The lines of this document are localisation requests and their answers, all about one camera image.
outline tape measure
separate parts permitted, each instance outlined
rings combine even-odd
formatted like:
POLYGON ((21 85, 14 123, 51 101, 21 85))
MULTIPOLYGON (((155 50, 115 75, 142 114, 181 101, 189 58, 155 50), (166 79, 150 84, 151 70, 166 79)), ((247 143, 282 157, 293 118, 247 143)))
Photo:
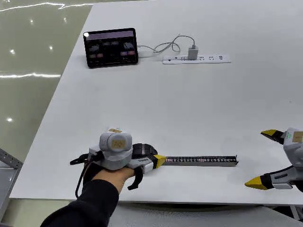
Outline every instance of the tape measure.
MULTIPOLYGON (((137 143, 133 145, 133 158, 157 155, 157 150, 149 145, 137 143)), ((168 156, 164 166, 235 166, 237 156, 168 156)))
POLYGON ((237 156, 168 156, 164 166, 235 166, 237 156))

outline black sleeve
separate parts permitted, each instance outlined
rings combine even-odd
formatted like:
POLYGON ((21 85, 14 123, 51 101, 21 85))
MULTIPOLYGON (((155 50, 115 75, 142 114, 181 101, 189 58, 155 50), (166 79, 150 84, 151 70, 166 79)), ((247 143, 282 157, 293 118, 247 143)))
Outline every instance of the black sleeve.
POLYGON ((106 227, 118 200, 118 190, 111 183, 90 181, 76 201, 48 216, 41 227, 106 227))

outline hand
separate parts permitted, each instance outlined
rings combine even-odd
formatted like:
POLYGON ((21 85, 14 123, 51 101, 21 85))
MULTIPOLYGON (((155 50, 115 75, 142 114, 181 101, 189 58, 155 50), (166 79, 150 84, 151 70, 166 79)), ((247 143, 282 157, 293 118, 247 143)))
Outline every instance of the hand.
POLYGON ((93 177, 93 180, 99 179, 110 182, 113 186, 117 188, 120 194, 125 181, 132 176, 134 176, 134 170, 126 167, 114 171, 102 169, 93 177))

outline orange label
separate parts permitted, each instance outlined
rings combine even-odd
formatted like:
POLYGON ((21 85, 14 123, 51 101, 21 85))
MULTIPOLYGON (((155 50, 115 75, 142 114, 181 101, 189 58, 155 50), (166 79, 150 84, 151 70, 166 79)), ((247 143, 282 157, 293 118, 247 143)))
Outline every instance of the orange label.
POLYGON ((293 137, 293 143, 302 143, 303 131, 295 131, 293 137))
POLYGON ((125 148, 125 140, 112 140, 112 148, 125 148))
POLYGON ((110 129, 109 131, 112 131, 114 133, 121 133, 122 132, 121 130, 118 130, 118 129, 110 129))

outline glossy floor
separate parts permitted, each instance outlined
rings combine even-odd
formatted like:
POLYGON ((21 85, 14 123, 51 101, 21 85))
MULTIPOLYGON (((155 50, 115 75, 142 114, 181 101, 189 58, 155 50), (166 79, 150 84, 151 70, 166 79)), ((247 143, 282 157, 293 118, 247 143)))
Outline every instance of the glossy floor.
MULTIPOLYGON (((94 2, 0 0, 0 147, 21 161, 94 2)), ((12 200, 2 222, 39 226, 67 203, 12 200)))

